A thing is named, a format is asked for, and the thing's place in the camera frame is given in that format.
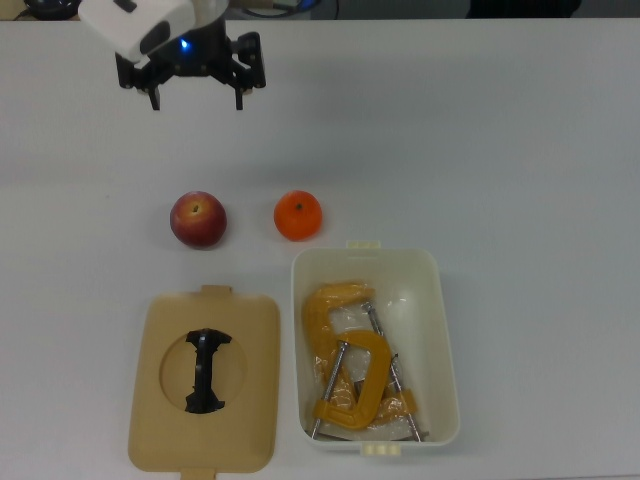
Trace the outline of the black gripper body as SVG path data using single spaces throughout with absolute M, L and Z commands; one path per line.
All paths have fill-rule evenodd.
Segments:
M 226 23 L 223 18 L 219 18 L 153 50 L 148 55 L 148 62 L 151 61 L 162 69 L 161 83 L 165 83 L 172 76 L 210 76 L 219 81 L 223 34 L 227 35 Z

